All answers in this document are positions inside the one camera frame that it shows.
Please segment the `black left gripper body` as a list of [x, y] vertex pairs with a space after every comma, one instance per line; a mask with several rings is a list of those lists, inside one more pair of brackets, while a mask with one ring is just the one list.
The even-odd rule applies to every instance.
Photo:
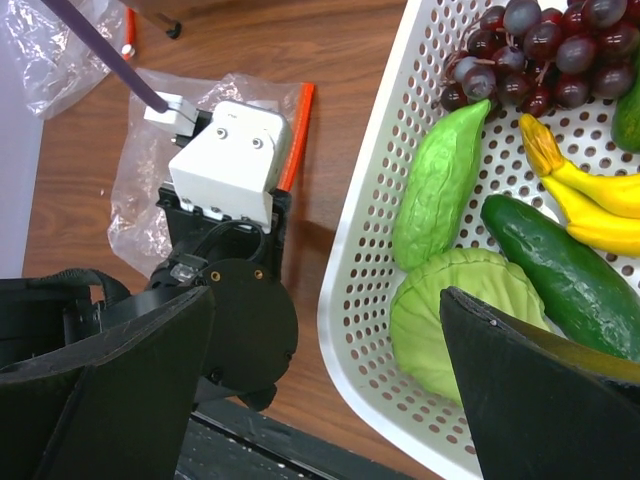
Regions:
[[215, 300], [211, 338], [197, 388], [197, 403], [237, 397], [263, 411], [298, 345], [298, 318], [281, 282], [290, 193], [271, 193], [271, 229], [199, 207], [184, 209], [171, 183], [159, 189], [172, 249], [150, 276], [150, 290], [208, 287]]

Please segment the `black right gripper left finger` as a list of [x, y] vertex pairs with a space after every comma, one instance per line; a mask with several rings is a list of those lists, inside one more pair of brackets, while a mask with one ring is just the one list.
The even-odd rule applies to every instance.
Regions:
[[2, 478], [173, 478], [214, 314], [196, 287], [2, 368]]

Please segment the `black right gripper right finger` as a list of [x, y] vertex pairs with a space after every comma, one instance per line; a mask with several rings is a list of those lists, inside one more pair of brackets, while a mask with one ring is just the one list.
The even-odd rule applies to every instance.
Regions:
[[636, 479], [639, 366], [458, 295], [451, 359], [486, 479]]

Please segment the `green cabbage toy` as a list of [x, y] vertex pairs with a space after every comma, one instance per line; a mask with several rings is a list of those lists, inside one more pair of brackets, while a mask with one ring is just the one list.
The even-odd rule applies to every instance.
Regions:
[[465, 294], [523, 323], [550, 333], [544, 303], [520, 266], [482, 248], [451, 249], [411, 270], [390, 306], [389, 334], [398, 368], [423, 389], [461, 406], [453, 341], [476, 345], [456, 329], [472, 312], [457, 305]]

